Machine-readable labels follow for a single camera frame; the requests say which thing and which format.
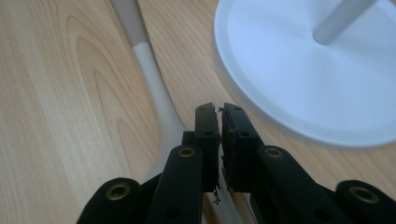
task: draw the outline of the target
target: white metal pole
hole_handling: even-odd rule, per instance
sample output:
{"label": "white metal pole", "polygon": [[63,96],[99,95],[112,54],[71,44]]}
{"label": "white metal pole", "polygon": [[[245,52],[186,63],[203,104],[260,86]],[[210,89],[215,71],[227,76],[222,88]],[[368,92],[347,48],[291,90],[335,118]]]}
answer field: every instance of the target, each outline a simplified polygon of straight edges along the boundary
{"label": "white metal pole", "polygon": [[330,44],[376,0],[344,0],[314,31],[314,39]]}

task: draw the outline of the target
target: white circular base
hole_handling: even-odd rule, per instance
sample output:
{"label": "white circular base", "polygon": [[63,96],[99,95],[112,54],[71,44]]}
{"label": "white circular base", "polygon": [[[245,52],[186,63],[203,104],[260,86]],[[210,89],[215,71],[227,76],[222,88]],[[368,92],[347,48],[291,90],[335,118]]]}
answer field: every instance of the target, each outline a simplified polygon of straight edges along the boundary
{"label": "white circular base", "polygon": [[315,141],[374,147],[396,140],[396,7],[379,1],[329,46],[313,30],[341,1],[221,0],[219,65],[264,119]]}

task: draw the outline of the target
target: wood grain surface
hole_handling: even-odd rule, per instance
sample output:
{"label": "wood grain surface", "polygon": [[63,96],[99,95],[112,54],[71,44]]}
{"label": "wood grain surface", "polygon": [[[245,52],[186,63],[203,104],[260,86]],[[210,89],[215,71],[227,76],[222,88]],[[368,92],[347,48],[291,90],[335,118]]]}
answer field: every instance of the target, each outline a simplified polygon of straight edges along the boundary
{"label": "wood grain surface", "polygon": [[[244,106],[220,73],[213,50],[217,0],[139,0],[163,79],[182,120],[193,128],[193,109],[213,102]],[[287,149],[321,185],[335,189],[359,179],[396,199],[396,143],[364,150],[326,147],[279,132],[247,111],[263,141]]]}
{"label": "wood grain surface", "polygon": [[[140,1],[163,78],[190,129],[198,105],[243,105],[214,60],[216,4]],[[334,189],[356,178],[396,198],[396,144],[320,147],[248,113],[266,143],[286,148],[320,184]],[[0,223],[76,222],[107,180],[144,180],[160,131],[108,1],[0,1]]]}
{"label": "wood grain surface", "polygon": [[160,140],[107,1],[0,1],[0,223],[75,223],[107,180],[143,181]]}

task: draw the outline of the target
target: light wood tabletop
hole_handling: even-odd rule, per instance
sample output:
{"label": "light wood tabletop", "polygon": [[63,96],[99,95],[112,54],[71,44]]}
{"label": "light wood tabletop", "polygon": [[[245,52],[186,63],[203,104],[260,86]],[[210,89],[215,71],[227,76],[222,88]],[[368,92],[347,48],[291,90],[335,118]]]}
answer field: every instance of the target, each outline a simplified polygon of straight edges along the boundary
{"label": "light wood tabletop", "polygon": [[[164,82],[182,120],[193,128],[193,109],[213,102],[246,109],[228,87],[213,49],[217,0],[139,0]],[[247,109],[264,143],[288,150],[321,185],[335,189],[359,179],[396,199],[396,143],[364,150],[326,147],[281,133]]]}
{"label": "light wood tabletop", "polygon": [[[212,49],[216,0],[140,0],[177,113],[239,102]],[[248,112],[321,185],[359,179],[396,198],[396,143],[345,150],[280,133]],[[107,180],[144,181],[160,148],[149,91],[110,3],[0,1],[0,223],[74,223]]]}
{"label": "light wood tabletop", "polygon": [[0,223],[75,223],[106,181],[144,181],[160,141],[108,1],[0,2]]}

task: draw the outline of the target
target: white lamp base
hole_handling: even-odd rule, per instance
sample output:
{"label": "white lamp base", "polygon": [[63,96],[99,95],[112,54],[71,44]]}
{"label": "white lamp base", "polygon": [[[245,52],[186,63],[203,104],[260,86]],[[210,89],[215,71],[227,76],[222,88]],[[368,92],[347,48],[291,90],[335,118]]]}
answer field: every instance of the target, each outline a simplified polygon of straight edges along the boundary
{"label": "white lamp base", "polygon": [[396,140],[396,7],[378,1],[330,45],[313,30],[341,1],[221,0],[224,76],[257,115],[321,143]]}

